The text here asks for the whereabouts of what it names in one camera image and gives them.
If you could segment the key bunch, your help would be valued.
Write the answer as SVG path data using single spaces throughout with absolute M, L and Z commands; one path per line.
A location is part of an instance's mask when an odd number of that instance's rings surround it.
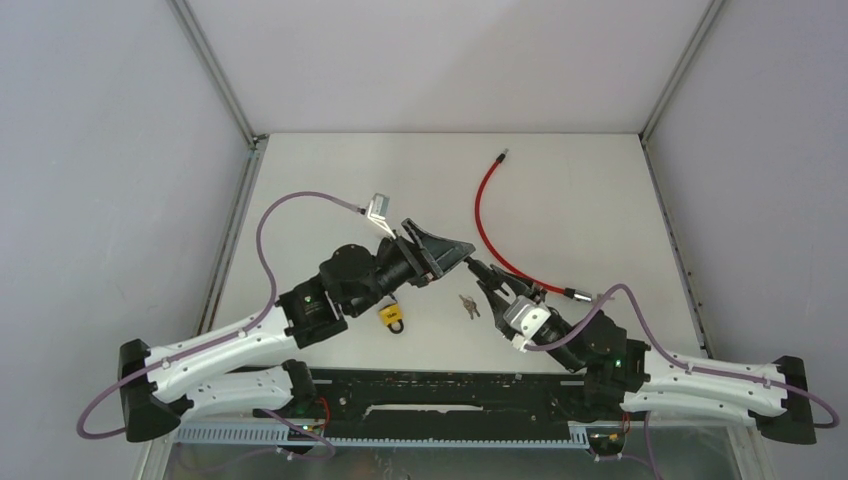
M 472 297 L 462 294 L 459 294 L 458 297 L 460 298 L 462 306 L 468 313 L 470 319 L 474 320 L 481 317 L 477 303 Z

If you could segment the aluminium frame rail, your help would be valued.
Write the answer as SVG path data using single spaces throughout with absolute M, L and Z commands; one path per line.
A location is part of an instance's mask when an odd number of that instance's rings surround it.
M 708 6 L 645 130 L 695 316 L 721 360 L 759 362 L 772 352 L 783 128 L 771 72 L 793 13 L 784 1 Z
M 195 334 L 211 317 L 257 132 L 201 17 L 204 2 L 152 5 L 164 30 L 146 50 L 154 58 L 146 102 L 154 113 L 139 138 L 153 181 L 138 222 L 142 310 L 133 333 L 162 344 Z

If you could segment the aluminium frame rail left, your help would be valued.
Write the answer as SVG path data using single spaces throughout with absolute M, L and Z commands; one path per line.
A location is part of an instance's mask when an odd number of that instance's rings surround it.
M 201 17 L 204 2 L 152 5 L 164 30 L 146 50 L 154 58 L 146 102 L 154 113 L 139 138 L 153 181 L 138 222 L 142 310 L 133 333 L 162 344 L 195 334 L 211 317 L 257 132 Z

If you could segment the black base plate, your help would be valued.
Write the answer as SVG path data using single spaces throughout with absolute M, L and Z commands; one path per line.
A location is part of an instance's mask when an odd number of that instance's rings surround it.
M 589 406 L 572 374 L 310 370 L 314 390 L 277 410 L 326 420 L 332 442 L 520 445 L 564 443 L 571 427 L 620 430 L 643 420 L 618 406 Z

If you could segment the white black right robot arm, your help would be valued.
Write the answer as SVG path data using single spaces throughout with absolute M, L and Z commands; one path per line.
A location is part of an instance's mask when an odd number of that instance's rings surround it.
M 600 307 L 576 324 L 546 303 L 546 290 L 479 260 L 466 262 L 496 328 L 522 352 L 549 355 L 583 375 L 577 403 L 596 418 L 668 411 L 755 427 L 770 440 L 813 445 L 816 426 L 803 361 L 739 364 L 675 353 L 653 335 L 629 337 Z

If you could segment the yellow padlock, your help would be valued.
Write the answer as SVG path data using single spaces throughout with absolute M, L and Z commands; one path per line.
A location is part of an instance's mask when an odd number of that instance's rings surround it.
M 382 307 L 378 311 L 378 316 L 392 334 L 399 335 L 404 332 L 404 314 L 398 303 L 391 303 Z

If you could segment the aluminium frame rail right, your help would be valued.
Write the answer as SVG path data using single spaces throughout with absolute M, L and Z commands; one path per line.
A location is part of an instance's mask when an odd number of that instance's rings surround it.
M 708 6 L 645 130 L 695 316 L 721 360 L 759 362 L 772 352 L 783 128 L 771 72 L 793 13 L 784 1 Z

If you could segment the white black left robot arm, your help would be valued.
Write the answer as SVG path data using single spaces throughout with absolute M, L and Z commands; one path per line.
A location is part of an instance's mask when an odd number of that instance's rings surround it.
M 406 219 L 406 234 L 381 240 L 371 253 L 346 244 L 315 276 L 274 297 L 270 305 L 219 330 L 170 345 L 141 339 L 119 349 L 124 435 L 141 443 L 175 430 L 200 413 L 285 409 L 304 416 L 316 403 L 305 364 L 282 352 L 303 350 L 344 332 L 358 317 L 405 284 L 422 288 L 468 259 L 473 244 L 435 236 Z

